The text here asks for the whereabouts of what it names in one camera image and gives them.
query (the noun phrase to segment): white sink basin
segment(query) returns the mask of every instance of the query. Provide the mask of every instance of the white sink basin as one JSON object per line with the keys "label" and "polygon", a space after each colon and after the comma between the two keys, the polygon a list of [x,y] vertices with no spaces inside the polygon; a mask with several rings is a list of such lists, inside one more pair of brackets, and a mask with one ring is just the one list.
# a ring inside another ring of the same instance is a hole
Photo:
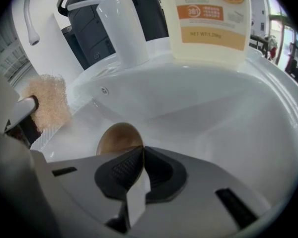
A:
{"label": "white sink basin", "polygon": [[72,121],[32,149],[48,162],[92,156],[109,126],[129,122],[145,145],[213,162],[272,205],[289,196],[298,181],[298,86],[253,49],[231,71],[172,61],[168,38],[148,47],[151,61],[137,68],[117,68],[111,56],[85,71],[68,91]]}

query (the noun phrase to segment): scrub brush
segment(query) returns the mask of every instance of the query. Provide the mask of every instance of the scrub brush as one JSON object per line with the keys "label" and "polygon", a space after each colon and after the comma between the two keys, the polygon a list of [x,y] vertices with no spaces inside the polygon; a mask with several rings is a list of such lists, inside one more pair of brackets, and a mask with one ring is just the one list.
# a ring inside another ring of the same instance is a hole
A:
{"label": "scrub brush", "polygon": [[24,98],[35,96],[38,109],[31,114],[39,132],[44,129],[58,127],[71,119],[71,113],[66,98],[66,84],[62,77],[48,74],[34,77],[24,89]]}

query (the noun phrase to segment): dish soap bottle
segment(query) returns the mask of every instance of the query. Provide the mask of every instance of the dish soap bottle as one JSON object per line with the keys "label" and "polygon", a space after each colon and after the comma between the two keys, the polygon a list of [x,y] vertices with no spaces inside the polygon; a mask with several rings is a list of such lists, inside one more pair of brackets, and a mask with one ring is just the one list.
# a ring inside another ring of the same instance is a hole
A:
{"label": "dish soap bottle", "polygon": [[161,0],[172,54],[236,67],[246,58],[250,0]]}

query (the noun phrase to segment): logo on bottle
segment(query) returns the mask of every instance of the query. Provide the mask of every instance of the logo on bottle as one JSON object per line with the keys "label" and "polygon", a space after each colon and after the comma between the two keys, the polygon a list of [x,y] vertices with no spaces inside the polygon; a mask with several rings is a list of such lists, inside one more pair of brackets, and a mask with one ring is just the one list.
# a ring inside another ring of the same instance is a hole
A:
{"label": "logo on bottle", "polygon": [[196,5],[189,5],[188,14],[191,18],[196,18],[201,15],[201,10]]}

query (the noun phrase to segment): bottle label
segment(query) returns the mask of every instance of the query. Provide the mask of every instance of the bottle label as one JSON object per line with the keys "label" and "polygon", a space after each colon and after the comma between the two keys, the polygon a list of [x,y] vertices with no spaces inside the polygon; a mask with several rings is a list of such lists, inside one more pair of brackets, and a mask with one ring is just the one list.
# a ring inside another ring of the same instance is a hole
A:
{"label": "bottle label", "polygon": [[175,0],[183,43],[204,43],[244,50],[245,0]]}

